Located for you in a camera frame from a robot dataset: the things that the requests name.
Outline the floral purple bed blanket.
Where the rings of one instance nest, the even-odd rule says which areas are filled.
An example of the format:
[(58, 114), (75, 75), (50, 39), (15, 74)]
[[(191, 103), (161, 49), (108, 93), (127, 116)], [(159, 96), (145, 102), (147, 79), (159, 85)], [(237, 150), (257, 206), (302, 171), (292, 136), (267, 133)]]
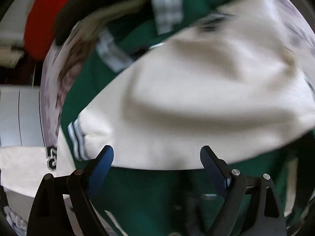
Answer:
[[(105, 21), (106, 8), (91, 10), (76, 24), (62, 32), (61, 24), (68, 20), (67, 10), (81, 0), (69, 0), (55, 19), (55, 39), (43, 64), (41, 82), (41, 120), (44, 142), (56, 146), (61, 111), (66, 95), (80, 74), (83, 63), (92, 53)], [(274, 0), (283, 22), (287, 24), (295, 46), (314, 51), (314, 1)]]

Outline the white sliding wardrobe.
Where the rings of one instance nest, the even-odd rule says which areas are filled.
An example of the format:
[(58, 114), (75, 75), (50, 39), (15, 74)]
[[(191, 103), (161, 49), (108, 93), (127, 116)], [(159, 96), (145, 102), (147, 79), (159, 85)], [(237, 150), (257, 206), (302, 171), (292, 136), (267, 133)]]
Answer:
[(1, 147), (43, 147), (40, 88), (1, 86)]

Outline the green white varsity jacket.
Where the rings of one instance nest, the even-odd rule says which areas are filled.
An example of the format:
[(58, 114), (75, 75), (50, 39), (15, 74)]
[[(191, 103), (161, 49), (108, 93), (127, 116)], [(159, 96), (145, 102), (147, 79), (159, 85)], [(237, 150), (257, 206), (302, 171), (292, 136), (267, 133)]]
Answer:
[[(274, 0), (81, 0), (106, 8), (62, 106), (57, 145), (1, 147), (1, 208), (17, 235), (286, 235), (314, 193), (314, 51)], [(111, 146), (97, 195), (68, 178)], [(224, 199), (203, 146), (246, 177)]]

